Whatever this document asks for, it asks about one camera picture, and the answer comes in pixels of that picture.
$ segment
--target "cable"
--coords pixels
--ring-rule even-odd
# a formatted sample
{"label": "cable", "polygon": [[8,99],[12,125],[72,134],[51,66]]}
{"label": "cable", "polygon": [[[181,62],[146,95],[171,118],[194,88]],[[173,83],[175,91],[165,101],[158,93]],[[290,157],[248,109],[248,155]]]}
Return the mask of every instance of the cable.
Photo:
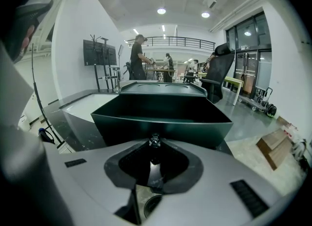
{"label": "cable", "polygon": [[38,94],[38,90],[37,90],[37,85],[36,85],[36,82],[35,82],[35,75],[34,75],[34,44],[32,44],[32,50],[31,50],[31,70],[32,70],[32,75],[33,75],[33,81],[34,81],[34,91],[35,91],[35,95],[37,97],[37,102],[38,102],[38,105],[39,105],[39,108],[40,108],[40,111],[42,113],[42,116],[45,120],[45,122],[47,123],[48,127],[51,129],[52,133],[54,134],[55,138],[59,141],[60,145],[62,145],[62,141],[59,139],[59,137],[57,136],[57,134],[54,132],[54,130],[52,129],[52,127],[50,126],[49,124],[49,121],[48,119],[46,118],[45,114],[44,114],[44,111],[43,111],[43,107],[42,107],[42,104],[40,102],[40,98],[39,98],[39,94]]}

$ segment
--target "black tray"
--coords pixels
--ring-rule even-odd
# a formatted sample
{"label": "black tray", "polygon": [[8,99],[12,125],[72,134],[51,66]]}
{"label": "black tray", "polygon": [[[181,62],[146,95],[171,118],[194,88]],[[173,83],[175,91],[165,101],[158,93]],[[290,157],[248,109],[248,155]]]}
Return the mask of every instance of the black tray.
{"label": "black tray", "polygon": [[167,139],[212,148],[223,141],[233,125],[205,97],[190,96],[119,95],[91,116],[107,145],[159,133]]}
{"label": "black tray", "polygon": [[120,94],[154,94],[207,97],[207,91],[193,83],[133,82],[123,86]]}

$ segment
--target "black t-shirt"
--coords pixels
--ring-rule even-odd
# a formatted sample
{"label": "black t-shirt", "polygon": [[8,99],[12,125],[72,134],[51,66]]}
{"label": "black t-shirt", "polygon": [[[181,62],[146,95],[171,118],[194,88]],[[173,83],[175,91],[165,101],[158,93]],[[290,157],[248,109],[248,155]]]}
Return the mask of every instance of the black t-shirt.
{"label": "black t-shirt", "polygon": [[131,67],[142,65],[142,60],[138,57],[138,53],[142,53],[142,46],[135,42],[131,49]]}

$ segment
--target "chair headrest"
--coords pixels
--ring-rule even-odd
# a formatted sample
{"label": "chair headrest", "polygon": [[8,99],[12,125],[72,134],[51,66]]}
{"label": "chair headrest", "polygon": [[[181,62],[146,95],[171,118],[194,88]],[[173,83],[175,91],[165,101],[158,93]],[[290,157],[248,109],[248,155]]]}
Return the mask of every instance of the chair headrest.
{"label": "chair headrest", "polygon": [[214,50],[214,53],[216,56],[222,56],[222,55],[230,54],[231,51],[228,47],[228,44],[224,43],[222,45],[217,46],[216,49]]}

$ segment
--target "television screen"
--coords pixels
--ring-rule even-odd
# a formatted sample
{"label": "television screen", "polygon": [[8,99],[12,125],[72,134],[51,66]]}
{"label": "television screen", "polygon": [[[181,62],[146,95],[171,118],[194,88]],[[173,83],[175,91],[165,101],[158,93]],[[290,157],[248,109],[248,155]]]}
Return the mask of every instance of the television screen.
{"label": "television screen", "polygon": [[104,53],[104,43],[96,42],[95,49],[93,41],[83,40],[84,65],[117,65],[116,50],[112,45],[106,45],[108,53]]}

